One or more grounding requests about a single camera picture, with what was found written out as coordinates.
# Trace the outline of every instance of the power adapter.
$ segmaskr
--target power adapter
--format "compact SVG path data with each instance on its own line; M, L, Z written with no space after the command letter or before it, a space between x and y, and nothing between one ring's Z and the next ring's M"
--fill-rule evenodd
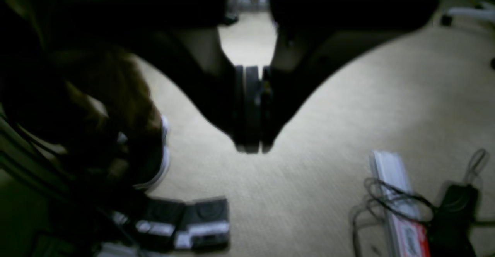
M477 208L478 189L457 183L447 185L440 208L427 230L430 254L432 257L476 257L468 234Z

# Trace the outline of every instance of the person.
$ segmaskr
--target person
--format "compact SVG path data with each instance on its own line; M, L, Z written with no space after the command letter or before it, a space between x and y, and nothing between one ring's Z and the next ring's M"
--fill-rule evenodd
M8 118L67 150L70 171L109 173L127 158L125 181L156 185L168 171L168 123L154 105L132 53L79 35L57 42L48 24L51 0L2 0L1 102ZM90 103L104 104L108 116ZM127 137L127 153L122 151Z

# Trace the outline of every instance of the carpeted floor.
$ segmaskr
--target carpeted floor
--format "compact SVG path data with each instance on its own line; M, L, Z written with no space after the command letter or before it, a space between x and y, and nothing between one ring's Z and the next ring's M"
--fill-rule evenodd
M465 0L445 0L468 5ZM352 255L348 212L365 194L368 157L400 153L413 187L434 200L460 180L479 147L495 153L495 33L483 22L431 24L382 45L327 80L267 155L236 152L170 81L143 63L152 96L168 116L172 168L159 197L230 200L233 257ZM241 15L221 29L236 64L270 62L276 33L268 14ZM495 216L495 164L483 174L480 215ZM366 256L386 256L382 229L363 230ZM495 231L475 230L480 256L495 252Z

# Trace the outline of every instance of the chair caster wheel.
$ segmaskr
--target chair caster wheel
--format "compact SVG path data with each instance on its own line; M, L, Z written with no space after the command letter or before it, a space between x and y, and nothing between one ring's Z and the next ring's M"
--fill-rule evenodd
M440 24L442 24L442 26L450 27L452 25L452 20L453 20L452 16L442 15L442 19L440 19Z

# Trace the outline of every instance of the sneaker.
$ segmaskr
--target sneaker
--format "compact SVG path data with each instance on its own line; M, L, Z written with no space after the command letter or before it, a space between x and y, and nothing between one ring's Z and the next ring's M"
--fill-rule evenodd
M166 146L168 121L161 116L161 139L129 141L129 164L132 186L137 190L148 190L160 183L170 167L170 157Z

